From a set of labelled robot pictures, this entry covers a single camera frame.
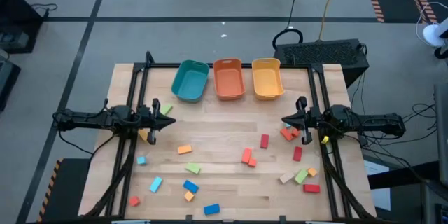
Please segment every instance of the green block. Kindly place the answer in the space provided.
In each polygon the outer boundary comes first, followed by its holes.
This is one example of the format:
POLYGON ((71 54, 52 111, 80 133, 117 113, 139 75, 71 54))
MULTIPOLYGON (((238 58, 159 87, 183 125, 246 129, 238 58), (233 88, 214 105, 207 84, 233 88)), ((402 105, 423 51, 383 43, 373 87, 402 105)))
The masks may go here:
POLYGON ((173 108, 173 105, 171 104, 165 104, 160 108, 160 112, 162 115, 167 115, 168 112, 173 108))
POLYGON ((306 169, 302 169, 299 171, 299 173, 297 174, 297 176, 294 179, 297 183, 301 184, 307 176, 308 176, 308 171, 306 169))
POLYGON ((187 169, 188 171, 198 174, 199 171, 201 170, 201 167, 198 164, 195 163, 188 163, 187 167, 185 167, 185 169, 187 169))

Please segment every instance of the toy block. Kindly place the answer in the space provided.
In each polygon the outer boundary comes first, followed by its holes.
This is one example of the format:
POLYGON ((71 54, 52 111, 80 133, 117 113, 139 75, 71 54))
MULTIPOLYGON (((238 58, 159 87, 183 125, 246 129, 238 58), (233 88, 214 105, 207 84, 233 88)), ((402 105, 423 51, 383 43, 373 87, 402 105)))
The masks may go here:
POLYGON ((162 178, 160 177, 155 177, 153 183, 151 184, 151 187, 149 188, 149 190, 153 193, 157 192, 157 190, 159 189, 160 184, 162 183, 162 178))
POLYGON ((291 130, 291 134, 293 135, 293 137, 298 137, 300 135, 300 131, 296 128, 293 128, 293 130, 291 130))
POLYGON ((299 171, 299 173, 297 173, 297 176, 294 179, 297 183, 301 184, 307 176, 308 176, 308 171, 305 169, 302 169, 299 171))
POLYGON ((194 174, 198 174, 199 171, 201 170, 201 167, 195 163, 188 163, 187 167, 185 167, 185 168, 194 174))
POLYGON ((294 161, 300 161, 302 159, 302 152, 303 152, 302 147, 296 146, 294 148, 293 160, 294 161))
POLYGON ((136 207, 140 204, 140 199, 137 196, 133 196, 129 198, 129 205, 131 207, 136 207))
POLYGON ((167 115, 171 111, 172 108, 173 108, 173 105, 165 104, 162 106, 162 108, 160 108, 160 112, 162 115, 167 115))
POLYGON ((138 165, 146 165, 146 157, 138 157, 137 164, 138 165))
POLYGON ((179 146, 179 147, 177 148, 177 152, 178 152, 179 154, 189 153, 189 152, 192 152, 192 151, 193 151, 193 148, 191 148, 191 145, 190 145, 190 144, 188 144, 188 145, 186 145, 186 146, 179 146))
POLYGON ((243 159, 241 161, 248 164, 249 160, 251 159, 251 153, 252 153, 252 150, 250 148, 245 148, 244 152, 243 152, 243 159))
POLYGON ((197 193, 197 190, 199 189, 199 186, 189 180, 186 180, 185 183, 183 183, 183 187, 192 193, 197 193))
POLYGON ((317 170, 315 168, 309 168, 308 173, 311 176, 315 176, 317 174, 317 170))
POLYGON ((148 131, 146 129, 139 129, 139 136, 141 140, 148 143, 148 131))
POLYGON ((306 193, 320 193, 321 187, 319 185, 303 185, 303 191, 306 193))
POLYGON ((204 214, 205 215, 217 214, 217 213, 219 213, 219 204, 212 204, 210 206, 204 207, 204 214))
POLYGON ((257 165, 257 160, 255 158, 251 158, 249 160, 249 166, 250 167, 255 167, 257 165))
POLYGON ((290 179, 292 179, 293 177, 294 177, 294 173, 293 173, 293 172, 287 172, 287 173, 281 175, 281 177, 280 177, 279 179, 280 179, 280 181, 281 181, 282 183, 286 183, 286 182, 288 182, 290 179))
POLYGON ((195 195, 192 194, 190 191, 188 191, 188 192, 185 194, 184 197, 185 197, 186 200, 188 200, 188 201, 190 202, 190 201, 193 200, 193 198, 195 197, 195 195))
POLYGON ((329 140, 330 140, 330 138, 328 138, 328 136, 324 136, 321 141, 321 144, 326 144, 326 143, 328 143, 329 140))
POLYGON ((268 143, 269 143, 269 135, 262 134, 260 147, 267 148, 268 143))
POLYGON ((283 129, 281 129, 280 133, 283 135, 283 137, 284 137, 286 140, 288 140, 288 141, 293 140, 293 135, 291 134, 291 132, 289 132, 288 129, 283 128, 283 129))

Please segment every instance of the floor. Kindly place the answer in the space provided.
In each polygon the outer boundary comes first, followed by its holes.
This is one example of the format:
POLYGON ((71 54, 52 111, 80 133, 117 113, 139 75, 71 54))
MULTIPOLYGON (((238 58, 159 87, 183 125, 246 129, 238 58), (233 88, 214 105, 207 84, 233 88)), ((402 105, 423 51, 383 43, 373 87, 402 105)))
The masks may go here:
MULTIPOLYGON (((0 182, 0 214, 5 223, 13 223, 18 217, 47 139, 51 114, 60 104, 65 87, 70 90, 70 80, 74 82, 66 107, 96 111, 106 96, 114 64, 141 62, 147 50, 156 62, 212 62, 222 57, 251 62, 272 57, 271 40, 286 22, 269 22, 262 17, 288 17, 292 0, 27 1, 56 3, 59 8, 50 14, 53 19, 42 26, 33 53, 11 55, 11 61, 22 72, 6 110, 0 114, 0 163, 7 174, 0 182), (133 22, 126 17, 143 19, 133 22), (71 71, 77 71, 75 79, 69 79, 71 71)), ((291 26, 303 32, 305 42, 317 39, 325 2, 295 0, 293 16, 304 19, 291 26)), ((417 40, 415 24, 376 22, 370 0, 332 0, 328 17, 334 19, 325 24, 324 40, 357 38, 368 46, 370 68, 365 73, 363 88, 366 113, 407 115, 417 102, 433 103, 433 85, 447 80, 448 66, 432 56, 432 48, 417 40)), ((279 43, 295 40, 286 36, 279 43)), ((349 88, 350 96, 356 84, 349 88)), ((353 107, 362 113, 360 97, 361 90, 353 107)), ((414 118, 407 124, 402 139, 425 135, 432 123, 432 118, 414 118)), ((94 130, 77 129, 64 136, 92 150, 96 134, 94 130)), ((437 159, 435 135, 387 149, 412 164, 437 159)), ((38 187, 35 198, 29 198, 28 221, 36 220, 54 163, 63 157, 87 156, 56 137, 42 177, 35 178, 38 187)))

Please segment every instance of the wooden table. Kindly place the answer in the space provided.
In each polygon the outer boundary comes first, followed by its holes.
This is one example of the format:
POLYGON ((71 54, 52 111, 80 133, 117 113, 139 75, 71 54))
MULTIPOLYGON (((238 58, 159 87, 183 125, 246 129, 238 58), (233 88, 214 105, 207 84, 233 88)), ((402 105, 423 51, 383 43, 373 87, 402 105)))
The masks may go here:
MULTIPOLYGON (((109 106, 125 104, 130 85, 132 64, 115 66, 108 92, 109 106)), ((350 106, 340 65, 324 65, 325 79, 331 104, 350 106)), ((311 130, 314 141, 302 146, 300 138, 288 142, 280 135, 281 117, 296 112, 295 101, 306 96, 312 105, 306 69, 282 69, 285 94, 274 101, 258 101, 254 96, 252 69, 243 69, 246 94, 236 101, 220 101, 215 95, 214 75, 210 71, 204 96, 199 103, 178 100, 170 87, 177 69, 150 69, 145 102, 151 105, 157 97, 161 104, 171 103, 170 117, 177 122, 157 132, 157 144, 152 146, 138 140, 136 157, 145 156, 146 166, 134 163, 129 196, 138 196, 138 207, 127 205, 126 218, 185 219, 192 214, 195 220, 233 219, 266 221, 286 215, 289 221, 329 221, 325 175, 317 133, 311 130), (269 148, 260 148, 261 134, 269 134, 269 148), (179 155, 177 147, 191 144, 193 152, 179 155), (295 146, 303 147, 300 162, 293 161, 295 146), (256 168, 241 162, 244 148, 252 148, 258 160, 256 168), (185 170, 187 162, 201 166, 200 174, 185 170), (310 194, 294 180, 281 184, 285 172, 298 172, 314 167, 318 175, 305 183, 321 186, 321 193, 310 194), (149 186, 159 176, 163 183, 157 193, 149 186), (192 202, 184 199, 183 182, 189 179, 199 186, 192 202), (219 203, 221 211, 204 215, 204 206, 219 203)), ((320 107, 323 108, 319 79, 315 75, 320 107)), ((134 102, 137 102, 138 91, 134 102)), ((97 146, 111 135, 101 131, 97 146)), ((118 138, 103 147, 90 166, 79 214, 90 210, 110 183, 118 138)), ((346 183, 358 201, 376 216, 372 202, 363 156, 358 142, 345 138, 339 141, 346 183)), ((344 216, 340 192, 334 183, 338 211, 344 216)), ((117 190, 114 213, 118 212, 121 188, 117 190)))

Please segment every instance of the blue block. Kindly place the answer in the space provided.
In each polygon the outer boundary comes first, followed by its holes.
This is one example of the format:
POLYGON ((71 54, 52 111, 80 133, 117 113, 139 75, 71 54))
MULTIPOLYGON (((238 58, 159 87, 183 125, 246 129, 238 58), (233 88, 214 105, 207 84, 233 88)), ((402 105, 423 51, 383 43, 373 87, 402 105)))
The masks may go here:
POLYGON ((138 157, 137 158, 137 164, 138 165, 146 165, 146 158, 145 157, 138 157))
POLYGON ((194 184, 193 182, 191 182, 189 180, 185 181, 185 183, 183 184, 183 187, 192 193, 197 193, 197 190, 199 189, 199 186, 197 186, 196 184, 194 184))
POLYGON ((162 178, 155 177, 153 183, 151 184, 151 187, 149 190, 153 193, 157 192, 157 189, 159 189, 160 184, 162 183, 162 178))
POLYGON ((205 215, 217 214, 217 213, 219 213, 219 204, 212 204, 210 206, 204 207, 204 214, 205 215))

